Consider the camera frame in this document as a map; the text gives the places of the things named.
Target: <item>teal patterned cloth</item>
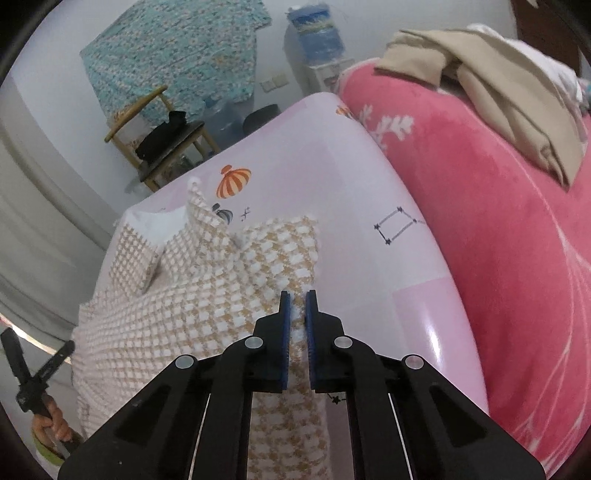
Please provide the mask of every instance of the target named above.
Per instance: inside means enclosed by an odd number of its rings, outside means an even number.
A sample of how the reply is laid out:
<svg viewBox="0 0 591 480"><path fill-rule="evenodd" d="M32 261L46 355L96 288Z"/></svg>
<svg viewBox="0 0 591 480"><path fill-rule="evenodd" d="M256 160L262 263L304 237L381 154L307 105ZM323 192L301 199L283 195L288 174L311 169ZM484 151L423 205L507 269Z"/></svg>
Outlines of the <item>teal patterned cloth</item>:
<svg viewBox="0 0 591 480"><path fill-rule="evenodd" d="M80 56L108 118L167 84L174 107L195 119L208 96L252 95L256 30L270 22L261 0L140 0ZM161 102L142 116L154 125L166 119Z"/></svg>

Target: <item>checkered cloth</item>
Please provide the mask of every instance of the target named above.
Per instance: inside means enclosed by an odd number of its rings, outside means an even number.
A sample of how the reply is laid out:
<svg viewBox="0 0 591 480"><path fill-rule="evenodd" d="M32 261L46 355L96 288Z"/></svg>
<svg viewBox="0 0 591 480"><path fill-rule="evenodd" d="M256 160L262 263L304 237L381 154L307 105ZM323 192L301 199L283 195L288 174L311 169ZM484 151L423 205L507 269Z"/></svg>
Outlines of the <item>checkered cloth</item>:
<svg viewBox="0 0 591 480"><path fill-rule="evenodd" d="M113 280L80 307L72 367L85 434L177 356L217 355L251 335L287 290L293 295L288 390L254 395L248 478L331 480L325 403L310 391L304 333L304 293L317 261L314 222L269 220L230 236L197 183L189 184L187 213L161 254L150 254L137 232L124 229ZM146 291L154 258L161 278Z"/></svg>

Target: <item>human hand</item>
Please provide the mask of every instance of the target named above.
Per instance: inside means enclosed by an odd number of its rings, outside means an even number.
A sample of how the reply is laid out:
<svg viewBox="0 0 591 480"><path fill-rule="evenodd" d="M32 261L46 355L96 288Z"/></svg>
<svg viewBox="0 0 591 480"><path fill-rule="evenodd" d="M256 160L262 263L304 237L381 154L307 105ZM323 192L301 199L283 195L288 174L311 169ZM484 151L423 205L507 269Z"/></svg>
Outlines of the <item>human hand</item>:
<svg viewBox="0 0 591 480"><path fill-rule="evenodd" d="M51 418L48 419L42 415L33 416L33 433L43 445L48 448L53 448L53 442L45 433L45 428L51 428L56 440L61 442L69 442L72 440L72 429L68 425L68 422L64 420L64 414L59 409L56 401L53 400L49 395L47 396L47 410L51 414Z"/></svg>

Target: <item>pink fleece blanket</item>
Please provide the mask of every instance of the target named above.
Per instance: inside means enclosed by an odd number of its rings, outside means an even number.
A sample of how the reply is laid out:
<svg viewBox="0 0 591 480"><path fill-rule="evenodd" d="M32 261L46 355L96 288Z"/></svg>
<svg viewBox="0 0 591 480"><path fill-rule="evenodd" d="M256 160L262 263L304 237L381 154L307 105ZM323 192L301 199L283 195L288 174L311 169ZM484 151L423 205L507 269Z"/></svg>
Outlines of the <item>pink fleece blanket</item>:
<svg viewBox="0 0 591 480"><path fill-rule="evenodd" d="M346 72L339 95L439 243L491 416L552 475L591 424L589 151L565 192L455 96L376 74L371 61Z"/></svg>

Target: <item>light switch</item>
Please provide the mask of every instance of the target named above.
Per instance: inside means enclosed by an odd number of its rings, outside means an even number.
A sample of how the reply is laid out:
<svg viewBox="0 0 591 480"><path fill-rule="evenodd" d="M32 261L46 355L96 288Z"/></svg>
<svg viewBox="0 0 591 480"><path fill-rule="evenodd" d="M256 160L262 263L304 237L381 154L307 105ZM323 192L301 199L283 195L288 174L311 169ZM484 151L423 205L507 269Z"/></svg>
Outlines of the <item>light switch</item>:
<svg viewBox="0 0 591 480"><path fill-rule="evenodd" d="M264 80L261 82L261 87L263 92L268 93L271 90L275 90L277 87L275 86L275 82L272 79Z"/></svg>
<svg viewBox="0 0 591 480"><path fill-rule="evenodd" d="M280 73L279 75L275 75L273 77L273 83L275 84L276 88L284 87L290 81L287 79L287 75L285 73Z"/></svg>

